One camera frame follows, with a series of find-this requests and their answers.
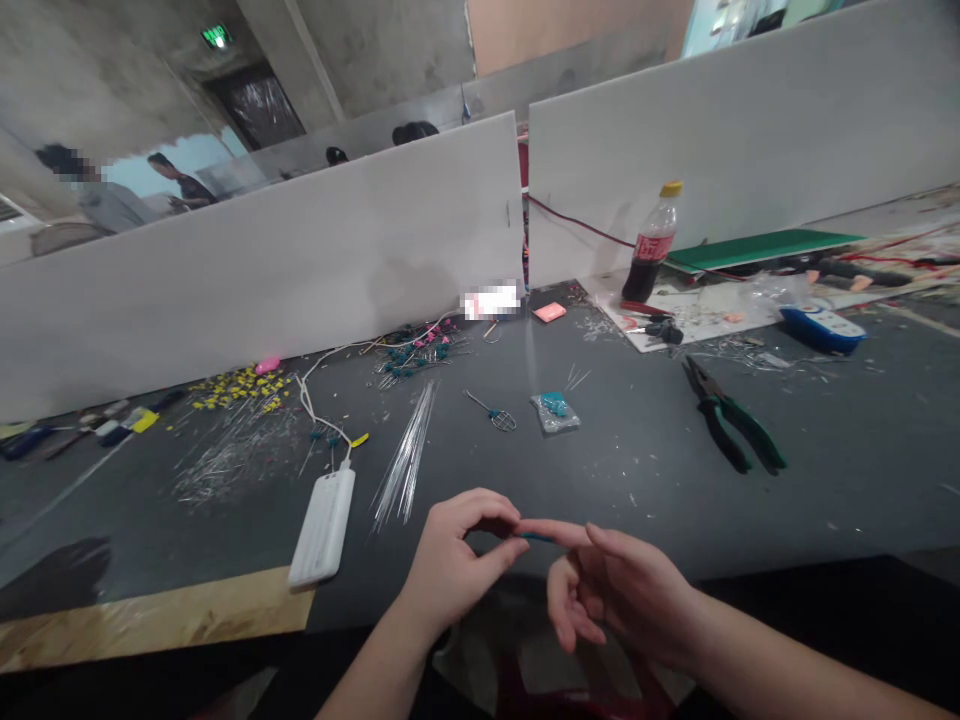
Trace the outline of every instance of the white partition board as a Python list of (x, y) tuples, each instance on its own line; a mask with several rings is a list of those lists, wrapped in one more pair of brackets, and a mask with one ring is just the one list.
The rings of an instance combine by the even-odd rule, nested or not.
[[(530, 107), (530, 193), (630, 242), (684, 181), (674, 248), (957, 180), (960, 3), (873, 0)], [(530, 285), (630, 250), (530, 207)]]
[(522, 277), (513, 113), (0, 269), (0, 421), (375, 337)]

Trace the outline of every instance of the person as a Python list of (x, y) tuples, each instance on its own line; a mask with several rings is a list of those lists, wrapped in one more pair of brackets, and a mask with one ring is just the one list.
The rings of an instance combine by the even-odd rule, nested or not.
[(167, 180), (176, 180), (180, 186), (180, 195), (183, 199), (171, 198), (171, 205), (198, 210), (199, 208), (213, 205), (217, 202), (217, 198), (204, 187), (203, 183), (177, 170), (174, 164), (170, 162), (163, 153), (154, 153), (147, 158), (147, 162), (150, 163), (150, 167), (167, 178)]
[(122, 233), (160, 219), (130, 188), (104, 182), (93, 163), (76, 150), (54, 143), (35, 152), (62, 182), (80, 191), (80, 209), (100, 229)]
[(337, 165), (343, 165), (345, 162), (350, 162), (350, 159), (343, 150), (338, 147), (333, 147), (332, 145), (327, 148), (327, 165), (335, 167)]
[[(464, 541), (477, 529), (505, 539), (478, 557)], [(521, 519), (506, 497), (478, 488), (431, 508), (403, 589), (318, 720), (407, 717), (432, 645), (529, 549), (525, 533), (568, 550), (547, 577), (547, 612), (567, 653), (603, 645), (605, 626), (746, 720), (956, 717), (701, 593), (652, 545), (596, 525)]]
[(406, 145), (414, 140), (420, 140), (421, 138), (439, 134), (440, 131), (437, 130), (433, 123), (429, 123), (426, 120), (418, 120), (416, 122), (407, 123), (406, 125), (397, 125), (397, 127), (393, 129), (392, 137), (393, 144), (400, 146)]

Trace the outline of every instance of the door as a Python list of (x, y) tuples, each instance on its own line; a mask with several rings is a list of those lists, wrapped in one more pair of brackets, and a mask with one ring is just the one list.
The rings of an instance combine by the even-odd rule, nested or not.
[(254, 150), (304, 135), (273, 69), (253, 65), (205, 84)]

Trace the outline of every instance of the exit sign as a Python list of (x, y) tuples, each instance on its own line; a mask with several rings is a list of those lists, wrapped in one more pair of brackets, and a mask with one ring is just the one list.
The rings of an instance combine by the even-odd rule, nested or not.
[(225, 50), (228, 45), (233, 44), (233, 37), (223, 25), (214, 25), (212, 28), (207, 28), (202, 35), (204, 42), (211, 50)]

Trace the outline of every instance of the hand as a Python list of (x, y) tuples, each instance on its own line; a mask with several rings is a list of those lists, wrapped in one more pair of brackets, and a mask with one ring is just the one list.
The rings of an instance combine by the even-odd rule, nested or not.
[(554, 539), (570, 552), (547, 578), (550, 620), (572, 653), (580, 637), (603, 645), (604, 622), (634, 650), (690, 672), (708, 635), (709, 598), (653, 545), (616, 530), (523, 520), (516, 531)]
[(474, 529), (506, 537), (518, 522), (520, 511), (513, 503), (483, 488), (430, 508), (407, 582), (396, 602), (408, 621), (436, 639), (466, 615), (530, 544), (509, 537), (478, 558), (464, 538)]

